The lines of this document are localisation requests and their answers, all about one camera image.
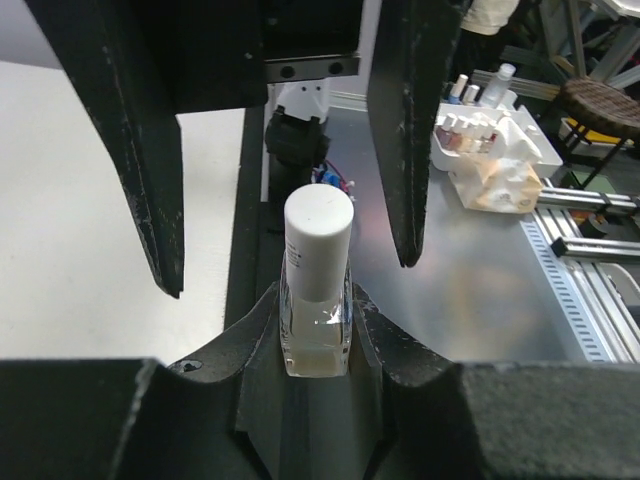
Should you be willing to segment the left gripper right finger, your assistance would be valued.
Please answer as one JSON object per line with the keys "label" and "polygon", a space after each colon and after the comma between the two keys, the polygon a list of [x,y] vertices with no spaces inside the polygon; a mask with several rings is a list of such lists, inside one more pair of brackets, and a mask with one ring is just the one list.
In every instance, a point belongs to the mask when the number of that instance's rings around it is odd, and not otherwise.
{"label": "left gripper right finger", "polygon": [[376,479],[635,479],[635,364],[455,362],[360,287],[354,330],[381,380]]}

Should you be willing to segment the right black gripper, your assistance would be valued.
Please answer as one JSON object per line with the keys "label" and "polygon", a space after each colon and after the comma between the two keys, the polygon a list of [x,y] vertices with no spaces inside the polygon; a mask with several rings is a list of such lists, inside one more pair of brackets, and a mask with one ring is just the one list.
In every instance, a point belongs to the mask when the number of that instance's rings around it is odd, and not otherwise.
{"label": "right black gripper", "polygon": [[270,84],[359,68],[358,1],[142,1],[140,26],[127,1],[32,1],[29,10],[110,155],[156,284],[174,298],[185,246],[173,107],[260,106]]}

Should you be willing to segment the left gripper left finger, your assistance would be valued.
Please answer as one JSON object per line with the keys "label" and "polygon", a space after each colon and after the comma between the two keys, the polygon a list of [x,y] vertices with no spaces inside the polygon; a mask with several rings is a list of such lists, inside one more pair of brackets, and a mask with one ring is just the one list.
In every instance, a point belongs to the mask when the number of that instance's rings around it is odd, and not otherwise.
{"label": "left gripper left finger", "polygon": [[5,479],[272,479],[278,289],[189,358],[5,360]]}

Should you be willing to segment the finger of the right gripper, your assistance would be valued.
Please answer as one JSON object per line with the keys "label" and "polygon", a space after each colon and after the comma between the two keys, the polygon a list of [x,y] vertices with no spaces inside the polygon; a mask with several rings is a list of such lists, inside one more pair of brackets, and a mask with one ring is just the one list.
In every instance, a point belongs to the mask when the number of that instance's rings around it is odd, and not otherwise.
{"label": "finger of the right gripper", "polygon": [[384,1],[367,89],[367,112],[401,266],[423,251],[431,136],[466,1]]}

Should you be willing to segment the clear nail polish bottle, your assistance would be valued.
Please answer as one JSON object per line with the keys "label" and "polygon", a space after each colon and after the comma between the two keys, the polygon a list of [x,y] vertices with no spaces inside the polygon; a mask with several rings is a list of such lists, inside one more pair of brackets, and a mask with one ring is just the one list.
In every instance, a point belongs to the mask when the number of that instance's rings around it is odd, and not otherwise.
{"label": "clear nail polish bottle", "polygon": [[280,345],[286,373],[299,378],[344,376],[352,340],[353,293],[346,269],[337,294],[322,302],[294,295],[285,268],[297,252],[287,248],[279,282]]}

